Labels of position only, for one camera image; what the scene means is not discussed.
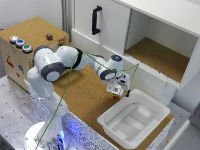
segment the green cable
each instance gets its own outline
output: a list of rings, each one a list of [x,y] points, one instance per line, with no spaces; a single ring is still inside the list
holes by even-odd
[[[75,56],[74,59],[73,59],[73,63],[72,63],[72,67],[71,67],[71,69],[70,69],[70,73],[69,73],[69,77],[68,77],[67,85],[66,85],[66,87],[65,87],[65,91],[64,91],[64,93],[63,93],[63,95],[62,95],[62,97],[61,97],[61,99],[60,99],[60,102],[59,102],[59,104],[58,104],[58,106],[57,106],[57,108],[56,108],[56,111],[55,111],[55,113],[54,113],[52,119],[50,120],[50,122],[49,122],[49,124],[47,125],[47,127],[45,128],[45,130],[44,130],[42,136],[40,137],[39,142],[38,142],[37,147],[36,147],[35,150],[37,150],[37,148],[38,148],[38,146],[39,146],[39,144],[40,144],[40,142],[41,142],[41,140],[42,140],[42,138],[43,138],[45,132],[47,131],[47,129],[48,129],[48,127],[50,126],[50,124],[52,123],[53,119],[55,118],[56,113],[57,113],[57,111],[58,111],[58,108],[60,107],[60,104],[61,104],[61,102],[62,102],[62,100],[63,100],[63,97],[65,96],[66,90],[67,90],[68,85],[69,85],[69,80],[70,80],[70,77],[71,77],[72,68],[73,68],[73,65],[74,65],[75,59],[78,57],[78,54],[79,54],[79,53],[77,53],[76,56]]]
[[[40,142],[41,142],[41,140],[42,140],[44,134],[46,133],[46,130],[48,129],[48,127],[49,127],[50,124],[52,123],[53,119],[55,118],[56,113],[57,113],[57,111],[58,111],[58,109],[59,109],[59,107],[60,107],[60,104],[61,104],[62,100],[63,100],[63,97],[65,96],[65,93],[66,93],[67,88],[68,88],[68,86],[69,86],[69,81],[70,81],[70,78],[71,78],[72,68],[73,68],[75,59],[78,57],[78,54],[79,54],[79,53],[77,53],[76,56],[75,56],[74,59],[73,59],[73,63],[72,63],[72,67],[71,67],[71,69],[70,69],[70,73],[69,73],[67,85],[66,85],[66,87],[65,87],[65,91],[64,91],[64,93],[63,93],[63,95],[62,95],[62,97],[61,97],[61,99],[60,99],[60,102],[59,102],[59,104],[58,104],[58,106],[57,106],[57,108],[56,108],[56,111],[55,111],[55,113],[54,113],[52,119],[50,120],[50,122],[49,122],[49,124],[47,125],[46,129],[44,130],[42,136],[40,137],[40,139],[39,139],[39,141],[38,141],[38,144],[37,144],[37,147],[36,147],[35,150],[37,150],[37,148],[38,148],[38,146],[39,146],[39,144],[40,144]],[[127,70],[130,70],[130,69],[133,69],[134,67],[136,67],[136,69],[135,69],[135,71],[134,71],[134,73],[133,73],[133,76],[132,76],[132,78],[131,78],[131,84],[130,84],[130,87],[131,87],[132,81],[133,81],[134,75],[135,75],[135,73],[136,73],[136,70],[138,69],[139,63],[136,64],[136,65],[134,65],[133,67],[130,67],[130,68],[127,68],[127,69],[123,69],[123,70],[113,70],[113,69],[107,68],[107,67],[104,66],[103,64],[99,63],[96,59],[94,59],[94,58],[93,58],[92,56],[90,56],[89,54],[87,54],[87,53],[84,53],[84,54],[87,55],[88,57],[92,58],[92,59],[93,59],[95,62],[97,62],[99,65],[103,66],[104,68],[106,68],[106,69],[108,69],[108,70],[112,70],[112,71],[127,71]]]

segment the cork mat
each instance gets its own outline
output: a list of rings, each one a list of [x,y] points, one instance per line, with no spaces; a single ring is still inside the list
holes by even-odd
[[[60,96],[62,96],[64,92],[67,79],[68,74],[54,82],[55,91]],[[64,100],[72,113],[120,150],[124,149],[109,138],[105,134],[102,126],[97,122],[97,118],[117,103],[117,100],[113,100],[111,93],[106,92],[106,85],[102,83],[89,65],[81,71],[72,72],[70,84],[64,96]],[[168,115],[135,150],[146,149],[172,119],[173,115]]]
[[[144,38],[142,41],[125,51],[125,53],[178,82],[181,82],[190,60],[188,57],[149,38]]]
[[[47,34],[53,35],[53,40],[46,39]],[[0,36],[10,42],[10,36],[17,35],[19,39],[24,39],[26,44],[30,44],[35,50],[40,45],[49,45],[53,41],[68,36],[68,34],[40,17],[35,17],[25,22],[0,31]]]

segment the brown box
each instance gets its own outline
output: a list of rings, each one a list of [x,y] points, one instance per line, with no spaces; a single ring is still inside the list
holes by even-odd
[[[47,34],[53,35],[53,40],[46,39]],[[31,53],[23,53],[22,49],[10,44],[10,36],[17,35],[32,46]],[[33,67],[34,50],[40,45],[48,45],[55,52],[61,45],[69,45],[69,35],[40,17],[36,17],[0,31],[0,49],[6,73],[25,90],[28,90],[24,79]]]

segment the cork countertop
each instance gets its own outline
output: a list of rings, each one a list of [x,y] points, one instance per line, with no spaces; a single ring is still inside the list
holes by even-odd
[[[55,91],[60,96],[64,92],[67,79],[68,74],[54,82]],[[72,113],[120,150],[124,149],[109,138],[102,126],[97,122],[97,118],[118,101],[112,99],[112,94],[106,91],[106,85],[102,83],[96,72],[89,65],[81,71],[72,72],[64,100]],[[135,150],[146,149],[172,119],[173,115],[169,114]]]
[[[53,35],[53,40],[46,39],[47,34]],[[12,27],[0,31],[0,37],[10,42],[10,36],[17,35],[19,39],[25,40],[35,50],[40,45],[49,45],[68,34],[56,26],[50,24],[40,17],[35,17]]]

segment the white wall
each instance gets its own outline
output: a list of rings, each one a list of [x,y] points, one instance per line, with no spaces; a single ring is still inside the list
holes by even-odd
[[[62,29],[61,0],[0,0],[0,28],[37,16]]]
[[[200,102],[200,71],[185,87],[183,87],[183,89],[177,91],[172,101],[189,112],[195,109]]]

